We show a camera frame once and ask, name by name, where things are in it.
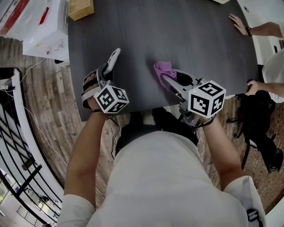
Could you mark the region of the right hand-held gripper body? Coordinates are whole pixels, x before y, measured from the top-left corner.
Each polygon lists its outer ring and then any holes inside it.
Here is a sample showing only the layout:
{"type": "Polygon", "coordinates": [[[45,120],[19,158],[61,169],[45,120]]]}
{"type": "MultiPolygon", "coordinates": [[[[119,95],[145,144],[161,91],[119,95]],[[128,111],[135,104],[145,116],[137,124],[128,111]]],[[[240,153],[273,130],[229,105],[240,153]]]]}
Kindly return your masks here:
{"type": "Polygon", "coordinates": [[[214,82],[200,79],[195,86],[186,87],[186,100],[181,100],[179,109],[184,122],[198,127],[198,116],[214,117],[224,105],[226,89],[214,82]]]}

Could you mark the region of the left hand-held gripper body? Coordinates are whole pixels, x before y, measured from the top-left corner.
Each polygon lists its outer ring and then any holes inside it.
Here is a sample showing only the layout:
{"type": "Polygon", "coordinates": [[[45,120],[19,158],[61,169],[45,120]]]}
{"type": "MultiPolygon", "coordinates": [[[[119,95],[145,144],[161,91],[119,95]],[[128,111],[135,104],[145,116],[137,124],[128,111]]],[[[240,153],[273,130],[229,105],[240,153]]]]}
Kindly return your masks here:
{"type": "Polygon", "coordinates": [[[129,104],[126,91],[114,86],[111,80],[103,80],[96,75],[99,86],[95,89],[94,98],[104,113],[116,114],[129,104]]]}

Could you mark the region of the person's left hand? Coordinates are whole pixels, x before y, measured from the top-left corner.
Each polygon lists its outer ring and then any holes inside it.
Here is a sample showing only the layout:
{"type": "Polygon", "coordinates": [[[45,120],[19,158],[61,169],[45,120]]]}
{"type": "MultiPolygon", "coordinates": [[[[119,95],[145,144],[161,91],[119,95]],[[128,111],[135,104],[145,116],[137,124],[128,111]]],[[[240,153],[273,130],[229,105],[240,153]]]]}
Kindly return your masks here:
{"type": "MultiPolygon", "coordinates": [[[[97,81],[97,76],[95,72],[89,74],[83,82],[83,95],[91,90],[96,89],[99,86],[97,81]]],[[[97,104],[96,99],[93,96],[90,96],[88,99],[82,98],[82,106],[85,109],[90,110],[99,110],[100,107],[97,104]]]]}

